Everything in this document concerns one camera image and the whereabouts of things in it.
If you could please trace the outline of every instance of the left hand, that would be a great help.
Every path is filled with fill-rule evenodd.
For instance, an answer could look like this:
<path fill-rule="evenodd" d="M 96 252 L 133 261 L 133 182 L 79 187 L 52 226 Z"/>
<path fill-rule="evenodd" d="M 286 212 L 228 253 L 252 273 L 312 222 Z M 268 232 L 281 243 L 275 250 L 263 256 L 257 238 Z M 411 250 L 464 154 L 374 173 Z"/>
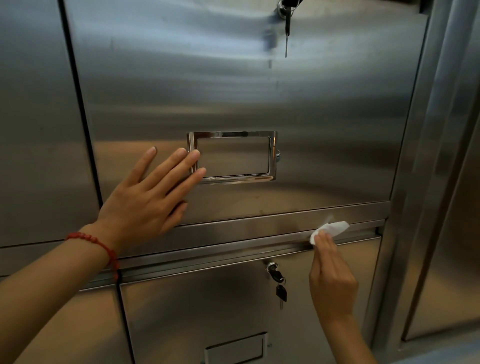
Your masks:
<path fill-rule="evenodd" d="M 177 184 L 200 157 L 178 149 L 142 180 L 157 154 L 155 147 L 145 152 L 127 178 L 121 182 L 100 210 L 98 220 L 81 232 L 98 238 L 118 255 L 178 225 L 187 203 L 185 195 L 203 178 L 198 169 Z"/>

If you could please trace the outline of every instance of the chrome rectangular handle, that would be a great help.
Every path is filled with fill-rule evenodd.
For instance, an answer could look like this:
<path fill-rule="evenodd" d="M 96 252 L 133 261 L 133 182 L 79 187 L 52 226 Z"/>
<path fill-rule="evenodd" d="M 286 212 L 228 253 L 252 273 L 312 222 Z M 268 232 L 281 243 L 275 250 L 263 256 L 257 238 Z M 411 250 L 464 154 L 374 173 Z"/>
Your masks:
<path fill-rule="evenodd" d="M 268 137 L 270 139 L 270 147 L 268 151 L 268 172 L 260 174 L 245 174 L 240 176 L 218 176 L 205 177 L 200 184 L 214 183 L 252 183 L 252 182 L 268 182 L 276 179 L 276 164 L 280 160 L 280 151 L 276 148 L 278 134 L 272 132 L 190 132 L 187 134 L 188 150 L 198 149 L 199 139 L 212 138 L 248 138 L 248 137 Z M 194 173 L 199 169 L 198 162 L 191 168 L 190 172 Z"/>

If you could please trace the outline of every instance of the hand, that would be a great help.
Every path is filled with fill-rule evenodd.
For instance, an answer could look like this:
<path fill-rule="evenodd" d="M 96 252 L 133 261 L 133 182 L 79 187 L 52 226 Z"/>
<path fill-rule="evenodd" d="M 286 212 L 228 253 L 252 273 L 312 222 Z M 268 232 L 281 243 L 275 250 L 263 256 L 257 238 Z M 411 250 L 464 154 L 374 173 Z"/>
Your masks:
<path fill-rule="evenodd" d="M 188 154 L 181 148 L 142 180 L 156 154 L 155 147 L 144 154 L 105 202 L 98 220 L 81 232 L 97 237 L 119 255 L 180 223 L 187 208 L 183 198 L 206 169 L 198 169 L 178 184 L 200 157 L 198 150 Z"/>
<path fill-rule="evenodd" d="M 315 236 L 314 250 L 310 293 L 322 327 L 353 319 L 359 284 L 348 264 L 324 231 Z"/>

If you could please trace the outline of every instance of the white tissue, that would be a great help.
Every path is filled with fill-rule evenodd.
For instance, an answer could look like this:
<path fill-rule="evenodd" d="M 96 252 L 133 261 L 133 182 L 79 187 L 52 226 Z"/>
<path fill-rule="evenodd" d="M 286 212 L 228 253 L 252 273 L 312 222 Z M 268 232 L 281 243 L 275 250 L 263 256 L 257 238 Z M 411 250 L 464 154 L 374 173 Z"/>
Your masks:
<path fill-rule="evenodd" d="M 322 225 L 310 236 L 310 244 L 315 245 L 315 235 L 318 235 L 318 232 L 320 230 L 323 230 L 326 233 L 330 234 L 332 237 L 334 237 L 343 233 L 349 227 L 350 225 L 348 225 L 346 221 L 339 221 L 333 222 L 331 224 Z"/>

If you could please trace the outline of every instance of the bracelet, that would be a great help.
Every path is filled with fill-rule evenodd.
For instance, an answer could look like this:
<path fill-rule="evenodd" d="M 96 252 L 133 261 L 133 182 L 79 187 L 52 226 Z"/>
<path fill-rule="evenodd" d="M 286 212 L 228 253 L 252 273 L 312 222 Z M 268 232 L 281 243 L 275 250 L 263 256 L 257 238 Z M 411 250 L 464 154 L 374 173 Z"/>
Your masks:
<path fill-rule="evenodd" d="M 98 241 L 98 239 L 96 237 L 94 237 L 92 235 L 84 234 L 83 232 L 72 232 L 71 234 L 67 235 L 67 237 L 65 238 L 65 241 L 67 241 L 69 239 L 87 240 L 87 241 L 89 241 L 93 244 L 100 245 L 102 248 L 104 248 L 106 250 L 108 256 L 110 257 L 110 260 L 108 261 L 107 266 L 111 265 L 112 270 L 113 270 L 113 274 L 115 276 L 115 281 L 118 280 L 118 278 L 119 278 L 118 270 L 120 269 L 120 264 L 119 264 L 119 261 L 117 260 L 117 255 L 115 254 L 115 252 L 112 249 L 110 249 L 108 246 L 106 246 L 102 242 Z"/>

